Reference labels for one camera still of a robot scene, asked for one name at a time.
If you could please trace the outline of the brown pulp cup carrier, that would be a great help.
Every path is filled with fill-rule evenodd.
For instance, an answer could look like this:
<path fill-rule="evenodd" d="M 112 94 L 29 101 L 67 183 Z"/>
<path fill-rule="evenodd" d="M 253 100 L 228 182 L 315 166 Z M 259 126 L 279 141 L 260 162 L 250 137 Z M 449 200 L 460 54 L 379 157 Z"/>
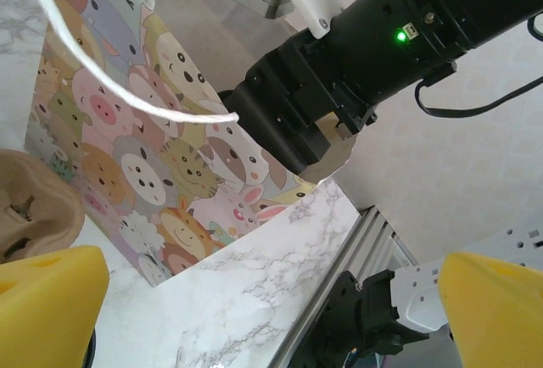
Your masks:
<path fill-rule="evenodd" d="M 0 265 L 68 248 L 84 220 L 73 187 L 40 159 L 0 148 Z"/>

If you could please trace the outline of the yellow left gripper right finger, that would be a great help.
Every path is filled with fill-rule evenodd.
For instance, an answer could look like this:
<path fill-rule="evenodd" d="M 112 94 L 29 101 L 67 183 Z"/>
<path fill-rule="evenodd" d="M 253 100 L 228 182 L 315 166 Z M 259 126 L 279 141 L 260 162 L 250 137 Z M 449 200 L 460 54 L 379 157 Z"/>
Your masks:
<path fill-rule="evenodd" d="M 449 254 L 439 296 L 463 368 L 543 368 L 543 271 Z"/>

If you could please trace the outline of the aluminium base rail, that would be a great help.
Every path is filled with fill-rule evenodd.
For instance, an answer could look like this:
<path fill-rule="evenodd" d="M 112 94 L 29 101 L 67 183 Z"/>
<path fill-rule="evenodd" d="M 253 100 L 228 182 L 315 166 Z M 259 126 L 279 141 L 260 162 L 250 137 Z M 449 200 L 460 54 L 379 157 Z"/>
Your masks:
<path fill-rule="evenodd" d="M 414 264 L 380 211 L 363 210 L 267 368 L 381 368 L 427 339 L 400 325 L 391 301 L 395 270 Z"/>

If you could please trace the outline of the cartoon animal print paper bag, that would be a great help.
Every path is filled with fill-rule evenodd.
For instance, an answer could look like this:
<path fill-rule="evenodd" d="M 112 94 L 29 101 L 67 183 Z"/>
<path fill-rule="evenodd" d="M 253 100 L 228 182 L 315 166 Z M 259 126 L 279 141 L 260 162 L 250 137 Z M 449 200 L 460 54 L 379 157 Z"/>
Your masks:
<path fill-rule="evenodd" d="M 143 101 L 224 111 L 153 0 L 54 0 L 82 50 Z M 175 123 L 133 108 L 47 30 L 26 145 L 81 195 L 88 215 L 152 286 L 310 194 L 349 158 L 334 138 L 297 176 L 239 125 Z"/>

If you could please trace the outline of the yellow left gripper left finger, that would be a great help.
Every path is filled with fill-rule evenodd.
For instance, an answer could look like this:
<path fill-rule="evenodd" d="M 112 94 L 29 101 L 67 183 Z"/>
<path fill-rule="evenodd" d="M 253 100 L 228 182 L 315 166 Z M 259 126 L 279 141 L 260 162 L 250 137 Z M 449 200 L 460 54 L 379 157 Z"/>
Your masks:
<path fill-rule="evenodd" d="M 83 368 L 108 285 L 96 246 L 0 265 L 0 368 Z"/>

